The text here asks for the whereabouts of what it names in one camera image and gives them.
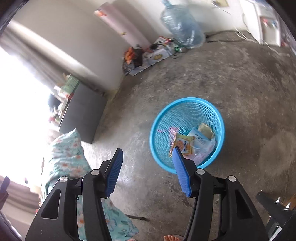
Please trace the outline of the clear plastic bag pink print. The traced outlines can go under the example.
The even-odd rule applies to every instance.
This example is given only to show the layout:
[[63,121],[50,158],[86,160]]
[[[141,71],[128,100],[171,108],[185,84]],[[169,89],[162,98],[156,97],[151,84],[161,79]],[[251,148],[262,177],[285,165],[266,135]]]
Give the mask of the clear plastic bag pink print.
[[[178,133],[179,128],[170,128],[170,147],[173,143],[173,138],[175,133]],[[194,151],[191,155],[185,156],[183,155],[185,158],[187,159],[191,159],[193,160],[193,162],[198,166],[199,164],[201,164],[202,162],[204,162],[208,156],[214,151],[215,147],[216,147],[216,140],[215,140],[215,136],[214,138],[212,138],[211,140],[211,144],[210,147],[208,149],[205,150],[201,150],[201,151]]]

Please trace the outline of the yellow snack packet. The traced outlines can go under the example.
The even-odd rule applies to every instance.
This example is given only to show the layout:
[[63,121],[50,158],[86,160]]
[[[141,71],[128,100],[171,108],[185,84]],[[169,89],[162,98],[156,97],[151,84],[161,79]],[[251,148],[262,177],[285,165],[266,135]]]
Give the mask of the yellow snack packet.
[[185,156],[191,155],[193,153],[193,148],[191,147],[191,142],[195,139],[192,136],[181,135],[179,133],[175,133],[173,138],[173,143],[171,145],[171,149],[169,152],[169,156],[171,157],[173,154],[173,149],[178,147],[181,153]]

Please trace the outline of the yellow paper bag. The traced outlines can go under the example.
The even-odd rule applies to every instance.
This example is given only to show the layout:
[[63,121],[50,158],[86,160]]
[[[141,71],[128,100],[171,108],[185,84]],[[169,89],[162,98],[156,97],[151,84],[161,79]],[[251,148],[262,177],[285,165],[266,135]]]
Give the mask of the yellow paper bag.
[[201,123],[198,126],[198,131],[203,134],[206,138],[208,138],[209,140],[211,140],[212,138],[214,138],[215,134],[212,131],[212,129],[210,128],[209,125],[205,124],[205,123]]

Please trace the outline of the light blue packet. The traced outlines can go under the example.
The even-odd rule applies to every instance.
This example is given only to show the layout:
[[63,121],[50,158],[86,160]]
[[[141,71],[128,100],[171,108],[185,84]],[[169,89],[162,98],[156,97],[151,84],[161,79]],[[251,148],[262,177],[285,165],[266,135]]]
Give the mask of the light blue packet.
[[211,141],[205,137],[197,128],[192,128],[188,133],[189,137],[193,137],[190,146],[194,151],[201,151],[210,147]]

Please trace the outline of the grey side cabinet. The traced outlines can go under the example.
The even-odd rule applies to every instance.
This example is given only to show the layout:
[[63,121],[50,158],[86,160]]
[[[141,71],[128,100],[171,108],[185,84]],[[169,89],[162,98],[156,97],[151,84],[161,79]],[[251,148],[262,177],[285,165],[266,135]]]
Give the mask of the grey side cabinet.
[[93,143],[106,104],[107,98],[80,83],[62,117],[59,132],[65,134],[76,129],[81,141]]

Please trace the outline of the blue plastic waste basket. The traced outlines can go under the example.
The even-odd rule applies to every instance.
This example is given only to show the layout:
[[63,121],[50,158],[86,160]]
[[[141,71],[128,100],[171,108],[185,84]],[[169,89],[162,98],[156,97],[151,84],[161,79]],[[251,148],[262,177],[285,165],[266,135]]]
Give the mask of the blue plastic waste basket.
[[216,147],[198,167],[210,166],[217,159],[224,144],[224,120],[213,104],[197,97],[175,100],[157,115],[149,135],[149,147],[156,163],[165,171],[175,174],[173,160],[169,155],[174,134],[187,135],[192,128],[197,128],[202,123],[212,129]]

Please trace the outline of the green plastic basket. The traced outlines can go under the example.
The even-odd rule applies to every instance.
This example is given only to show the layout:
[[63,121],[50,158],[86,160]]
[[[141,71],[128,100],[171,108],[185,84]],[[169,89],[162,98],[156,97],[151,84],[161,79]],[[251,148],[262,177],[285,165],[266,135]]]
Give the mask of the green plastic basket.
[[71,94],[75,91],[77,86],[79,85],[80,80],[77,79],[75,76],[66,75],[66,83],[62,86],[62,90]]

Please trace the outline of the black orange snack bags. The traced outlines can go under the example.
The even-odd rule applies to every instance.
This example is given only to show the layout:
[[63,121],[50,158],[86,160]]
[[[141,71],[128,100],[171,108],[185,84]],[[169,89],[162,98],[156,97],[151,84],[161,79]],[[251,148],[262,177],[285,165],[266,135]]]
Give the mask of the black orange snack bags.
[[143,55],[144,50],[142,48],[129,47],[127,51],[123,54],[122,70],[124,75],[128,75],[135,68],[143,65]]

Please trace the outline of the grey curtain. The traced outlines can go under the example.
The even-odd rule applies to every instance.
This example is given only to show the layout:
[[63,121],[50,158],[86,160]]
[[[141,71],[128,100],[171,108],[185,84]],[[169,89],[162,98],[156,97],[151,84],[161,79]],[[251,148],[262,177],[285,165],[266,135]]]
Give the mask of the grey curtain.
[[46,87],[53,89],[56,85],[65,85],[66,80],[63,74],[66,71],[39,51],[26,44],[8,28],[1,34],[1,47],[8,54],[17,57]]

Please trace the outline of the pink rolled wallpaper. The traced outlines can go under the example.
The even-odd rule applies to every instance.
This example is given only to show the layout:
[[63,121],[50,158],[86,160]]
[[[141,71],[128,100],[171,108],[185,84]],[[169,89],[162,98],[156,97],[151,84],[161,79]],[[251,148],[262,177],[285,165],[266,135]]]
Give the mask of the pink rolled wallpaper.
[[148,48],[151,43],[114,5],[105,2],[94,14],[119,34],[131,47]]

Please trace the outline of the empty blue water jug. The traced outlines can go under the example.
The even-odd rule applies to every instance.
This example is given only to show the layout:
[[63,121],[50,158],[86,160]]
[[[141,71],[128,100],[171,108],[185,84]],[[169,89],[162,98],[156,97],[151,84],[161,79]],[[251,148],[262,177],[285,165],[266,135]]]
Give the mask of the empty blue water jug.
[[161,3],[165,6],[161,13],[161,22],[172,33],[173,38],[187,49],[201,47],[205,42],[205,35],[189,9],[166,0]]

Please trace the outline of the white water dispenser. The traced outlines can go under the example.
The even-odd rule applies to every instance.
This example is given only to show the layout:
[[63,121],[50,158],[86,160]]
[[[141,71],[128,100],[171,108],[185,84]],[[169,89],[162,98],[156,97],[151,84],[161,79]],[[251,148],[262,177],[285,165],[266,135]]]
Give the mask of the white water dispenser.
[[258,19],[259,44],[281,46],[280,23],[277,13],[266,1],[253,1]]

